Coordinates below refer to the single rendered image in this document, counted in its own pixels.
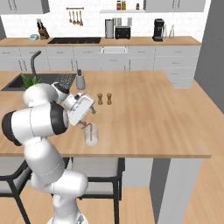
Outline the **white wall shelf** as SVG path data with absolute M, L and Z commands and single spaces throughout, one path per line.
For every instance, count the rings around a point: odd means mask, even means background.
M 145 13 L 146 11 L 143 10 L 143 9 L 140 9 L 140 10 L 100 10 L 100 13 L 101 14 L 106 14 L 106 13 L 112 13 L 112 14 L 115 14 L 115 13 Z

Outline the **clear glass cup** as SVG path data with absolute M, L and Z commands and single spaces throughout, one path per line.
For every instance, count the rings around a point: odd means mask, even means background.
M 95 146 L 98 144 L 98 126 L 95 123 L 88 124 L 84 129 L 84 140 L 87 146 Z

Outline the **steel canister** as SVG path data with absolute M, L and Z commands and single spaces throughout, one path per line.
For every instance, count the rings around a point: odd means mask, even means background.
M 112 39 L 114 37 L 114 20 L 106 19 L 105 20 L 105 38 Z

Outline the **wooden knife block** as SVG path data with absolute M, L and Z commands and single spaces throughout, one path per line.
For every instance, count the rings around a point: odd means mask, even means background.
M 40 39 L 49 39 L 49 34 L 43 24 L 41 22 L 37 22 L 37 26 Z

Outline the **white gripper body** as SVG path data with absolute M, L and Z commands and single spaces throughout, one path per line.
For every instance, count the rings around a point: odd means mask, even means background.
M 69 122 L 76 126 L 86 113 L 93 107 L 95 101 L 88 95 L 81 96 L 73 107 L 67 112 Z

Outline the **grey soap dispenser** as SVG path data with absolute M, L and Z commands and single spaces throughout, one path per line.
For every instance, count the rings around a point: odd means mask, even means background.
M 80 69 L 77 70 L 77 75 L 76 75 L 76 87 L 79 90 L 83 90 L 86 87 L 84 75 L 82 74 L 82 71 Z

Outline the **grey upper cupboard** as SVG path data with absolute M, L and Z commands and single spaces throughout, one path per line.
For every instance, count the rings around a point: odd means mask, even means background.
M 48 0 L 0 0 L 0 15 L 46 14 L 49 11 Z
M 143 0 L 146 12 L 203 12 L 206 0 Z

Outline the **black framed grey stool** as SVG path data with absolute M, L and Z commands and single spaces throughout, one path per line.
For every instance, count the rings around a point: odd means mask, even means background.
M 30 179 L 32 170 L 23 157 L 0 157 L 0 197 L 13 198 L 25 224 L 31 224 L 20 193 Z
M 88 224 L 77 199 L 112 199 L 114 223 L 119 224 L 119 201 L 122 199 L 123 158 L 78 157 L 72 169 L 65 170 L 53 183 L 54 216 L 47 224 Z

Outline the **black coffee machine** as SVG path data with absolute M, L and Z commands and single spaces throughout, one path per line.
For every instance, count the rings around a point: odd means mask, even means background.
M 162 42 L 162 32 L 164 29 L 165 21 L 162 18 L 156 18 L 154 20 L 154 33 L 152 39 L 156 42 Z

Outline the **black sink basin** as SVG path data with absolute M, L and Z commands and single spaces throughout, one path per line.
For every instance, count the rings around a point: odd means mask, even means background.
M 63 87 L 70 88 L 75 80 L 75 73 L 38 73 L 37 78 L 44 83 L 53 84 L 59 82 Z M 3 91 L 22 91 L 24 85 L 21 75 L 16 76 Z

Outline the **grey base cupboard run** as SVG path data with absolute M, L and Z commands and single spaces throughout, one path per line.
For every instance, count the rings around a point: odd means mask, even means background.
M 192 85 L 198 57 L 199 45 L 120 45 L 120 46 L 40 46 L 5 47 L 5 53 L 17 63 L 19 74 L 32 77 L 31 57 L 37 70 L 45 68 L 46 74 L 76 74 L 76 71 L 94 70 L 163 70 L 175 88 Z

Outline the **dark grey tap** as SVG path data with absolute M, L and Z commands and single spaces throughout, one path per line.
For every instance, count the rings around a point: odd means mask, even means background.
M 36 75 L 36 70 L 35 70 L 35 63 L 34 60 L 41 54 L 41 51 L 37 51 L 35 52 L 32 56 L 31 56 L 31 71 L 34 77 L 37 77 Z

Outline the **green plant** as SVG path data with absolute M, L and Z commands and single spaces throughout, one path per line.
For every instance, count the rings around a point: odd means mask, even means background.
M 20 74 L 22 81 L 23 81 L 23 85 L 22 85 L 22 89 L 26 90 L 27 88 L 39 84 L 41 82 L 41 79 L 39 79 L 36 75 L 33 75 L 32 77 L 28 77 L 27 75 L 21 73 Z

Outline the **black toaster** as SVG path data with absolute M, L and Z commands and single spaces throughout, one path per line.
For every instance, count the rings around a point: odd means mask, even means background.
M 130 27 L 129 26 L 117 26 L 115 28 L 116 39 L 130 39 Z

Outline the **black hob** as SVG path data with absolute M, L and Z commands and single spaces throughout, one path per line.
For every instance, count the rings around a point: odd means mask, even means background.
M 101 37 L 53 38 L 48 44 L 99 44 Z

